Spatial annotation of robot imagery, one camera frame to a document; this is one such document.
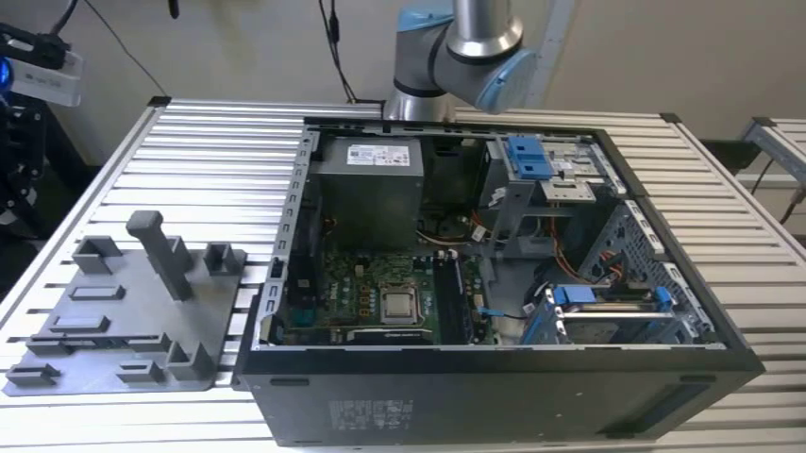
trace black device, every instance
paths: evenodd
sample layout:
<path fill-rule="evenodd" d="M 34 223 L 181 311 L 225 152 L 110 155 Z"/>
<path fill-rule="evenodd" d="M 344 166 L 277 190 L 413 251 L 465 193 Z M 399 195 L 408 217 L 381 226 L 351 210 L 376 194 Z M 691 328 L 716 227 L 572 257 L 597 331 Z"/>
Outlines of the black device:
<path fill-rule="evenodd" d="M 273 260 L 234 379 L 282 446 L 655 439 L 763 372 L 599 129 L 305 119 Z"/>

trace aluminum extrusion table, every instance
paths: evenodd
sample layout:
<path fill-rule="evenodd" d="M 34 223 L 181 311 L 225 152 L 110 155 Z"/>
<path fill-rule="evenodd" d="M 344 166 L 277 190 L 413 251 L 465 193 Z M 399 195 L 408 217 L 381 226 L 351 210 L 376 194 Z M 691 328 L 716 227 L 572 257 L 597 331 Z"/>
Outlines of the aluminum extrusion table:
<path fill-rule="evenodd" d="M 69 256 L 77 239 L 86 234 L 109 235 L 121 248 L 136 247 L 124 222 L 133 210 L 145 209 L 165 215 L 165 233 L 181 234 L 189 248 L 225 241 L 249 253 L 217 384 L 200 393 L 22 398 L 0 394 L 0 446 L 81 453 L 278 449 L 250 395 L 228 387 L 245 310 L 272 256 L 303 117 L 367 118 L 377 114 L 376 106 L 196 100 L 172 100 L 165 107 L 145 110 L 0 305 L 0 372 L 17 363 L 22 339 L 37 332 L 76 272 Z M 464 123 L 607 129 L 685 253 L 764 361 L 767 374 L 655 444 L 631 444 L 629 449 L 806 451 L 806 251 L 685 127 L 652 114 L 513 110 L 487 116 L 460 109 L 457 117 Z M 539 447 L 568 448 L 440 445 L 372 451 L 524 451 Z M 624 451 L 627 447 L 589 448 Z"/>
<path fill-rule="evenodd" d="M 752 118 L 743 140 L 754 142 L 806 185 L 806 120 Z"/>

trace white label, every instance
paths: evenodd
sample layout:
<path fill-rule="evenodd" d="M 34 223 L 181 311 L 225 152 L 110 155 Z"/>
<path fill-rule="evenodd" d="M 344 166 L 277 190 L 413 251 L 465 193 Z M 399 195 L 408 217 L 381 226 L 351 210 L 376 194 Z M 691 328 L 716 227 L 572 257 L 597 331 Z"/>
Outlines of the white label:
<path fill-rule="evenodd" d="M 483 239 L 483 235 L 485 232 L 487 229 L 483 226 L 476 225 L 476 229 L 473 229 L 473 234 L 471 235 L 472 240 L 479 243 Z"/>
<path fill-rule="evenodd" d="M 352 144 L 347 149 L 347 165 L 408 167 L 408 146 Z"/>
<path fill-rule="evenodd" d="M 556 170 L 571 170 L 573 168 L 572 163 L 568 163 L 561 159 L 555 160 L 552 164 Z"/>

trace white wall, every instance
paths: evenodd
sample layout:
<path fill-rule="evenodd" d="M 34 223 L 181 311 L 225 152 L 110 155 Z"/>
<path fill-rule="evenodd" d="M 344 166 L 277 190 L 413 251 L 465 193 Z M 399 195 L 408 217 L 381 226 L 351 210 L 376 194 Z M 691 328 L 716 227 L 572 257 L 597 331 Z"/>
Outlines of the white wall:
<path fill-rule="evenodd" d="M 337 0 L 341 61 L 359 97 L 381 99 L 392 86 L 396 12 L 408 0 Z M 0 21 L 45 31 L 66 1 L 2 0 Z M 94 0 L 129 51 L 174 97 L 344 102 L 316 0 Z M 533 45 L 548 0 L 517 0 Z M 84 156 L 102 161 L 156 88 L 130 62 L 82 0 L 61 33 L 86 60 L 85 91 L 56 115 Z"/>
<path fill-rule="evenodd" d="M 544 107 L 672 111 L 698 137 L 806 118 L 802 0 L 577 0 Z"/>

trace motherboard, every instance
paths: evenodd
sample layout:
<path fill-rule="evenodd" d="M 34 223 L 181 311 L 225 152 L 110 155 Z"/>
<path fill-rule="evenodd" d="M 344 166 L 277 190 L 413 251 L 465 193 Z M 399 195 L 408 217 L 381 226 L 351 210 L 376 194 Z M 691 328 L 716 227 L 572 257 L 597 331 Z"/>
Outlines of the motherboard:
<path fill-rule="evenodd" d="M 492 342 L 475 257 L 328 251 L 323 293 L 291 309 L 288 344 Z"/>

